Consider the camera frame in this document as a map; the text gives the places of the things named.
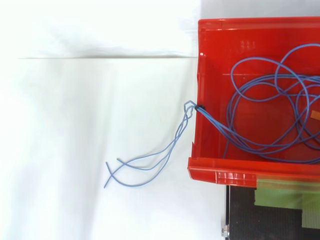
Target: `white table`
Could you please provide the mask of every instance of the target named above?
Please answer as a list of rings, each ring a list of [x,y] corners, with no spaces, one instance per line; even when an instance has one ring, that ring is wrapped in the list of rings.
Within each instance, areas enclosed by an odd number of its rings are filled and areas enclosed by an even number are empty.
[[[220,240],[225,187],[191,180],[193,117],[163,172],[112,169],[161,150],[196,100],[197,59],[7,60],[0,71],[0,239]],[[124,169],[139,183],[154,173]]]

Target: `metal screw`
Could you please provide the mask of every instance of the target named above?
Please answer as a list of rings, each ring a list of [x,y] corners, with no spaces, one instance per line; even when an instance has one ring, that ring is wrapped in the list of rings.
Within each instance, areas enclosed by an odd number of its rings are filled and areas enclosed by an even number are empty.
[[[223,228],[221,229],[221,236],[224,238],[229,237],[229,225],[224,225]]]

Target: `red storage box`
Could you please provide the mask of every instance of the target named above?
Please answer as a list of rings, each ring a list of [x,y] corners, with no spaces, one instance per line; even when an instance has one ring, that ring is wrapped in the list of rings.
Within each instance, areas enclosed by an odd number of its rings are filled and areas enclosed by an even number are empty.
[[[235,92],[230,79],[231,68],[248,57],[264,57],[280,61],[294,47],[320,43],[320,17],[279,17],[209,19],[198,23],[198,99],[216,120],[227,125],[226,110]],[[320,47],[299,49],[288,57],[285,65],[298,74],[320,75]],[[253,78],[274,74],[277,66],[268,62],[248,61],[235,72],[238,86]],[[246,93],[254,98],[270,96],[272,87],[255,86]],[[320,112],[320,101],[310,107]],[[283,97],[268,102],[241,99],[235,114],[235,128],[242,136],[258,143],[270,144],[294,123],[294,112]],[[320,121],[309,119],[307,127],[316,133]],[[289,134],[283,141],[292,140]],[[320,164],[272,162],[229,144],[226,158],[223,154],[226,138],[197,112],[195,139],[188,171],[194,180],[224,185],[256,187],[257,179],[320,182]],[[297,144],[277,153],[282,159],[309,160],[319,151]]]

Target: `white surface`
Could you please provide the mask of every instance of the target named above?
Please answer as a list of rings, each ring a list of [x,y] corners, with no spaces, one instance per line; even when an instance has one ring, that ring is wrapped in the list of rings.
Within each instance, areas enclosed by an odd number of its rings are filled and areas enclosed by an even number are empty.
[[[19,58],[197,57],[199,19],[317,16],[320,12],[318,0],[11,2],[23,5],[0,6],[0,52]]]
[[[159,150],[196,99],[197,59],[32,59],[0,70],[1,240],[220,240],[225,187],[191,180],[195,118],[150,184],[105,161]],[[151,174],[123,171],[136,183]]]

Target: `white backdrop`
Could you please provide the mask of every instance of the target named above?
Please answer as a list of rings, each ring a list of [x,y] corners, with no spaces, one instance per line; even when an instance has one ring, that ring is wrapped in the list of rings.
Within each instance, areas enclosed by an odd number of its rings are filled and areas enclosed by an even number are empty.
[[[316,16],[320,12],[318,0],[10,2],[23,5],[1,6],[0,50],[2,56],[19,58],[196,57],[199,19]]]

